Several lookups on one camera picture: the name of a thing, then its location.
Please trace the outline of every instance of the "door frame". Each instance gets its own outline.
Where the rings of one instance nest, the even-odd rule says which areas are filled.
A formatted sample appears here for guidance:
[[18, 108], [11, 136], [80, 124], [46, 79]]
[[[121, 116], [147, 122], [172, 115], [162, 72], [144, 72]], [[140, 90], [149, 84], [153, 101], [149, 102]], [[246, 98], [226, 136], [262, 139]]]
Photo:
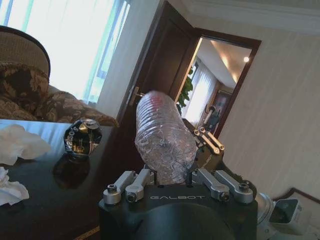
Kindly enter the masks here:
[[[130, 99], [130, 96], [132, 95], [133, 93], [133, 90], [136, 86], [136, 83], [137, 83], [137, 76], [138, 76], [138, 72], [140, 71], [141, 67], [142, 67], [142, 64], [145, 60], [145, 56], [148, 52], [148, 49], [149, 49], [149, 46], [150, 46], [150, 43], [152, 41], [152, 37], [155, 33], [155, 30], [156, 30], [156, 26], [160, 20], [160, 15], [161, 15], [161, 12], [163, 11], [164, 9], [164, 6], [158, 6], [158, 9], [156, 10], [156, 13], [155, 13], [155, 17], [153, 18], [153, 21], [150, 25], [150, 28], [149, 28], [149, 31], [147, 33], [147, 36], [145, 38], [145, 41], [144, 41], [144, 44], [143, 44], [143, 47], [142, 47], [142, 50], [140, 52], [140, 55], [138, 57], [138, 60], [136, 62], [136, 65], [135, 65], [135, 68], [133, 70], [133, 73], [132, 73], [132, 76], [131, 76], [131, 79], [129, 81], [129, 84], [128, 84], [128, 87], [127, 87], [127, 91], [123, 97], [123, 101], [122, 101], [122, 104], [121, 104], [121, 107], [119, 109], [119, 112], [118, 112], [118, 115], [117, 115], [117, 120], [119, 121], [120, 125], [121, 125], [121, 122], [124, 118], [124, 115], [125, 115], [125, 112], [126, 112], [126, 109], [128, 108], [129, 106], [129, 99]], [[208, 38], [208, 39], [213, 39], [213, 40], [216, 40], [216, 41], [221, 41], [221, 42], [224, 42], [224, 43], [228, 43], [228, 44], [232, 44], [232, 45], [235, 45], [235, 46], [239, 46], [239, 47], [243, 47], [243, 48], [248, 48], [248, 49], [251, 49], [251, 53], [249, 55], [249, 62], [247, 62], [245, 65], [244, 65], [244, 68], [241, 72], [241, 75], [238, 79], [238, 82], [233, 90], [233, 93], [230, 97], [230, 100], [229, 100], [229, 103], [224, 111], [224, 114], [221, 116], [221, 119], [220, 119], [220, 122], [218, 124], [218, 127], [217, 129], [215, 130], [215, 133], [214, 133], [214, 136], [216, 138], [219, 137], [221, 131], [222, 131], [222, 128], [224, 127], [225, 123], [226, 123], [226, 120], [227, 120], [227, 117], [231, 111], [231, 108], [233, 107], [234, 103], [235, 103], [235, 100], [238, 96], [238, 93], [240, 91], [240, 88], [247, 76], [247, 73], [251, 67], [251, 64], [257, 54], [257, 51], [259, 49], [259, 46], [261, 44], [261, 40], [257, 40], [257, 39], [253, 39], [253, 38], [248, 38], [248, 37], [242, 37], [242, 36], [237, 36], [237, 35], [232, 35], [232, 34], [227, 34], [227, 33], [222, 33], [222, 32], [217, 32], [217, 31], [212, 31], [212, 30], [208, 30], [208, 29], [203, 29], [203, 28], [197, 28], [195, 27], [194, 28], [194, 34], [195, 34], [195, 37], [200, 39], [200, 38]]]
[[221, 116], [218, 127], [216, 128], [216, 130], [214, 132], [214, 136], [216, 138], [218, 138], [225, 123], [226, 123], [226, 120], [229, 116], [229, 113], [235, 103], [235, 100], [238, 96], [240, 88], [245, 81], [245, 78], [248, 74], [248, 71], [251, 67], [252, 62], [255, 59], [255, 56], [258, 52], [258, 49], [259, 49], [262, 41], [258, 40], [258, 39], [237, 36], [237, 35], [232, 35], [232, 34], [227, 34], [227, 33], [223, 33], [223, 32], [217, 32], [217, 31], [212, 31], [212, 30], [208, 30], [208, 29], [197, 28], [197, 27], [195, 28], [195, 31], [196, 31], [197, 36], [200, 38], [212, 39], [212, 40], [220, 41], [223, 43], [235, 45], [238, 47], [251, 49], [251, 53], [249, 55], [249, 61], [246, 62], [243, 67], [241, 75], [238, 79], [238, 82], [235, 85], [235, 88], [232, 92], [232, 95], [231, 95], [230, 100], [226, 106], [226, 109], [225, 109], [223, 115]]

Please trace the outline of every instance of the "door handle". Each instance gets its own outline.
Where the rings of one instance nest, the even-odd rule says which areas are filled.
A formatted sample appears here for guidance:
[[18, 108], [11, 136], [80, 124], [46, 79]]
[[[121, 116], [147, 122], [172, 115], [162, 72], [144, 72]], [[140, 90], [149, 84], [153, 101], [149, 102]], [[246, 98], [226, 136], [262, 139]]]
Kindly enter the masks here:
[[139, 93], [139, 87], [138, 86], [134, 87], [132, 95], [130, 97], [129, 106], [133, 106], [134, 105], [134, 102], [135, 102], [137, 96], [143, 97], [144, 95], [145, 95], [144, 93], [141, 93], [141, 92]]

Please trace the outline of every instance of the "white tissue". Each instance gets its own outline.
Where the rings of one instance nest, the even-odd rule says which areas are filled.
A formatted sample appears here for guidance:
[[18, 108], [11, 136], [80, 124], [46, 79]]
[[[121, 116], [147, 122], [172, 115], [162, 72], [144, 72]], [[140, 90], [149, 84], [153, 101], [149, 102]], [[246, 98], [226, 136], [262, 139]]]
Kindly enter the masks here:
[[18, 157], [34, 159], [50, 149], [40, 136], [25, 131], [23, 126], [13, 124], [0, 130], [0, 164], [13, 165]]
[[16, 204], [21, 200], [28, 199], [28, 190], [18, 181], [10, 182], [8, 170], [0, 167], [0, 206], [3, 204]]

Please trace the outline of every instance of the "green plant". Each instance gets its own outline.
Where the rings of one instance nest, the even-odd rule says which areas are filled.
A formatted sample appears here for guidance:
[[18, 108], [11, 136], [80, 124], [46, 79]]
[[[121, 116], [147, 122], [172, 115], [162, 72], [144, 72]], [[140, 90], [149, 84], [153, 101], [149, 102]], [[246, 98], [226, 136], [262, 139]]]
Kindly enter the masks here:
[[186, 106], [185, 100], [190, 101], [190, 98], [188, 97], [188, 93], [194, 89], [194, 86], [192, 85], [192, 79], [190, 78], [190, 75], [193, 72], [194, 71], [190, 69], [189, 74], [186, 77], [186, 80], [182, 87], [181, 93], [179, 95], [178, 102], [176, 103], [176, 107], [178, 108], [180, 115], [181, 115], [182, 108]]

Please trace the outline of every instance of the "ceiling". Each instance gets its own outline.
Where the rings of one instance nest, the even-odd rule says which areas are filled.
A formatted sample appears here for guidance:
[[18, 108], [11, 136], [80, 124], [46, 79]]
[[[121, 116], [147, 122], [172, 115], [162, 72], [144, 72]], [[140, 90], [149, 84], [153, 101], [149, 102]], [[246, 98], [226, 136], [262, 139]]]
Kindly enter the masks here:
[[249, 57], [251, 49], [214, 40], [211, 40], [211, 44], [215, 47], [232, 78], [237, 83], [246, 64], [244, 57]]
[[251, 50], [231, 44], [202, 39], [197, 57], [222, 84], [234, 89]]
[[320, 0], [181, 1], [194, 16], [320, 35]]
[[[215, 0], [192, 0], [197, 3], [214, 3]], [[252, 4], [272, 5], [272, 6], [283, 6], [290, 8], [301, 8], [301, 9], [319, 9], [320, 2], [318, 0], [229, 0], [229, 2], [245, 2]]]

